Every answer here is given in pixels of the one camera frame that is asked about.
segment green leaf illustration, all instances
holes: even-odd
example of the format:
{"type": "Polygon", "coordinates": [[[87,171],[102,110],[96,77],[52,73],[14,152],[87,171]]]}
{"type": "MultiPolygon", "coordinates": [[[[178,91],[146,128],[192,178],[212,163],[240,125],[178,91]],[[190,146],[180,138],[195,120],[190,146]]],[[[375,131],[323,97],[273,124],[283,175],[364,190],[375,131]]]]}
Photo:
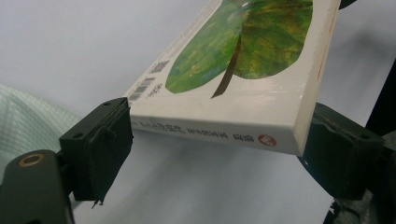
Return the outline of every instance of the green leaf illustration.
{"type": "Polygon", "coordinates": [[[213,97],[233,75],[273,76],[299,58],[312,18],[312,0],[223,0],[178,55],[165,87],[190,91],[222,74],[213,97]]]}

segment publisher logo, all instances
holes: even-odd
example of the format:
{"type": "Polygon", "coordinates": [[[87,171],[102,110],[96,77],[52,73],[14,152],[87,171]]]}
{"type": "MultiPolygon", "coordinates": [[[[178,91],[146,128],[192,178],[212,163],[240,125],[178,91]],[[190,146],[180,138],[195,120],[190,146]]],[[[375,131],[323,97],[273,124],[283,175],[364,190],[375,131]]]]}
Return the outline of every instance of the publisher logo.
{"type": "Polygon", "coordinates": [[[271,137],[270,135],[262,134],[259,136],[259,141],[268,146],[268,147],[274,147],[276,146],[276,140],[275,138],[271,137]]]}

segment book cover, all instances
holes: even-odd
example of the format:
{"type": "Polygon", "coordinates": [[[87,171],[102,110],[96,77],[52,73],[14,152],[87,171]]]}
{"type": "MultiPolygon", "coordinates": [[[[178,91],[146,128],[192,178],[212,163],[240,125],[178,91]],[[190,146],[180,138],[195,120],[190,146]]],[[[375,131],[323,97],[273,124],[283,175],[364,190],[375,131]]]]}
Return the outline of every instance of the book cover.
{"type": "Polygon", "coordinates": [[[339,0],[211,0],[132,85],[134,129],[303,155],[339,0]]]}

